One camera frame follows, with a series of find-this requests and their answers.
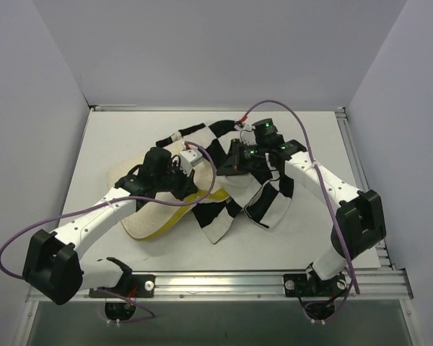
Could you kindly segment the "black white checkered pillowcase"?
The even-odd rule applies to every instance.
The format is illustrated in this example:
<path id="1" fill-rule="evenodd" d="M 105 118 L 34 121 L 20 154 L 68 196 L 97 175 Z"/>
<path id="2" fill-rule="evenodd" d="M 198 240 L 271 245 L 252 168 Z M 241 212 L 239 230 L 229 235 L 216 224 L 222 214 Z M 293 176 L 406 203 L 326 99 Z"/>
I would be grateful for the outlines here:
<path id="1" fill-rule="evenodd" d="M 236 120 L 218 120 L 180 129 L 156 142 L 156 146 L 175 153 L 184 141 L 203 146 L 212 157 L 216 168 L 222 168 L 230 151 L 231 141 L 254 143 L 248 125 Z M 155 236 L 170 230 L 186 213 L 191 212 L 208 240 L 217 243 L 230 229 L 234 219 L 244 213 L 263 229 L 276 226 L 285 216 L 292 202 L 294 180 L 272 172 L 266 163 L 250 174 L 219 176 L 207 199 L 186 207 L 163 206 L 170 218 Z"/>

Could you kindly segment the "cream quilted pillow yellow edge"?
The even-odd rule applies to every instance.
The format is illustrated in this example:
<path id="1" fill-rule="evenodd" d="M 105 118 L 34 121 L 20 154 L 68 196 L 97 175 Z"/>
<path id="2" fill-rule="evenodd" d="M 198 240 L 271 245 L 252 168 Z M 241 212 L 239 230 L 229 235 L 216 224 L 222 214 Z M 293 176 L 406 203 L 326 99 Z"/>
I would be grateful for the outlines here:
<path id="1" fill-rule="evenodd" d="M 172 156 L 178 154 L 181 149 L 184 149 L 183 140 L 174 142 L 165 148 L 171 152 Z M 113 187 L 113 185 L 121 178 L 127 175 L 128 171 L 132 169 L 137 164 L 142 164 L 144 160 L 144 155 L 137 156 L 132 159 L 128 159 L 121 163 L 116 164 L 111 167 L 107 173 L 107 185 L 108 188 Z M 194 199 L 199 199 L 208 190 L 209 185 L 212 180 L 212 171 L 210 163 L 205 160 L 204 163 L 200 163 L 195 168 L 194 182 L 198 188 L 196 194 L 188 196 L 184 202 L 194 201 Z M 183 203 L 173 197 L 171 192 L 158 192 L 156 194 L 156 199 L 163 200 L 173 203 Z M 221 187 L 218 182 L 215 182 L 211 193 L 197 205 L 189 206 L 170 206 L 161 205 L 158 203 L 148 202 L 141 208 L 138 212 L 124 218 L 121 221 L 123 228 L 126 233 L 133 239 L 143 241 L 150 240 L 154 236 L 160 236 L 164 232 L 171 229 L 186 213 L 192 210 L 192 208 L 198 206 L 210 206 L 210 203 L 220 203 L 224 202 L 229 198 L 227 192 Z"/>

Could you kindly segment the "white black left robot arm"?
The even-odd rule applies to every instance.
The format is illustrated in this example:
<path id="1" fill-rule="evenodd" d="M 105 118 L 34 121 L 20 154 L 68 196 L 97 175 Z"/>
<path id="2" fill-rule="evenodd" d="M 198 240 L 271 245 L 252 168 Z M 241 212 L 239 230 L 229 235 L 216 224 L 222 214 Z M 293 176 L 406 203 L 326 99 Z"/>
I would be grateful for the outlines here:
<path id="1" fill-rule="evenodd" d="M 52 232 L 32 235 L 22 277 L 57 305 L 77 292 L 107 288 L 114 296 L 126 295 L 134 285 L 133 270 L 115 257 L 83 261 L 87 250 L 114 225 L 156 197 L 171 192 L 182 201 L 197 192 L 194 168 L 203 160 L 195 149 L 177 156 L 164 148 L 151 148 L 141 164 L 121 177 L 88 212 Z"/>

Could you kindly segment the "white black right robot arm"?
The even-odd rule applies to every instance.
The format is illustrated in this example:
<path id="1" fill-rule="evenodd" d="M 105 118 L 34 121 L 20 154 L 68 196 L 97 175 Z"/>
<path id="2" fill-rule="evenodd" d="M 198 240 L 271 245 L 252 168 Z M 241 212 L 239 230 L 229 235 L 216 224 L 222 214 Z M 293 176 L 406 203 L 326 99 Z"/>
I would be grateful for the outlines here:
<path id="1" fill-rule="evenodd" d="M 305 278 L 309 292 L 321 295 L 331 287 L 350 261 L 386 237 L 382 199 L 374 190 L 363 192 L 351 186 L 311 158 L 300 142 L 290 140 L 277 145 L 247 145 L 231 141 L 219 176 L 268 173 L 273 167 L 281 177 L 300 183 L 335 216 L 331 245 L 312 264 Z"/>

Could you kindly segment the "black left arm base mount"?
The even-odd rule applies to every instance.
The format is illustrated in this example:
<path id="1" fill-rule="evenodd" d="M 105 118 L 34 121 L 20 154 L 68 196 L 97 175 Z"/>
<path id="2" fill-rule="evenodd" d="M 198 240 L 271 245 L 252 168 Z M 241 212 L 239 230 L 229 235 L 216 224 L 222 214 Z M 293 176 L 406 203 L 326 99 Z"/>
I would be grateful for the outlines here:
<path id="1" fill-rule="evenodd" d="M 152 298 L 154 296 L 156 276 L 153 274 L 132 274 L 123 278 L 114 288 L 90 289 L 90 298 Z"/>

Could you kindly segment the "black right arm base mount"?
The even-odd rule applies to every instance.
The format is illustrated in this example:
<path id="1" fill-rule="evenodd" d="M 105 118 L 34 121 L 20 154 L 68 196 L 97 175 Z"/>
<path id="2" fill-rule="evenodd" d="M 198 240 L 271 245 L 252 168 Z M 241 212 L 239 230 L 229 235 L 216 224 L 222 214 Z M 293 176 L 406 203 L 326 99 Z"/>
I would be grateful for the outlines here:
<path id="1" fill-rule="evenodd" d="M 347 289 L 344 274 L 321 280 L 316 274 L 288 273 L 283 275 L 284 295 L 295 298 L 334 298 Z"/>

